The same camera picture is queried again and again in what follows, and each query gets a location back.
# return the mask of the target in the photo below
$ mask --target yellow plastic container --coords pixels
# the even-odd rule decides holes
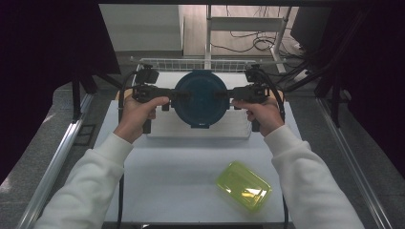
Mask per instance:
[[[217,178],[217,185],[251,212],[258,211],[271,193],[271,186],[239,161]]]

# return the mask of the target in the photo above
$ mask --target white long-sleeve shirt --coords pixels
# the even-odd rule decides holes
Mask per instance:
[[[283,126],[265,137],[296,228],[364,228],[328,166],[306,141]],[[101,228],[133,145],[110,134],[88,150],[35,228]]]

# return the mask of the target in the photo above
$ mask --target wire rack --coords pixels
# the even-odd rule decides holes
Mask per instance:
[[[208,69],[213,73],[242,73],[248,66],[256,63],[254,60],[159,58],[143,58],[140,62],[152,65],[153,68],[159,72],[191,72],[192,70]]]

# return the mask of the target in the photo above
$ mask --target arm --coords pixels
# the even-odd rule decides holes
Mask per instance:
[[[88,150],[69,173],[65,185],[45,207],[35,228],[101,228],[111,198],[124,169],[132,143],[142,135],[146,118],[155,118],[156,106],[168,102],[158,97],[139,104],[125,99],[122,119],[107,139]]]
[[[296,228],[364,228],[325,162],[284,125],[274,99],[264,104],[234,100],[233,104],[248,109],[249,121],[260,122]]]

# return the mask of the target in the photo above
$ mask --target blue round lid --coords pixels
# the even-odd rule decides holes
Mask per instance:
[[[195,70],[185,75],[176,85],[176,91],[190,92],[191,96],[172,101],[177,115],[191,128],[209,128],[229,109],[229,99],[215,96],[225,91],[223,81],[207,70]]]

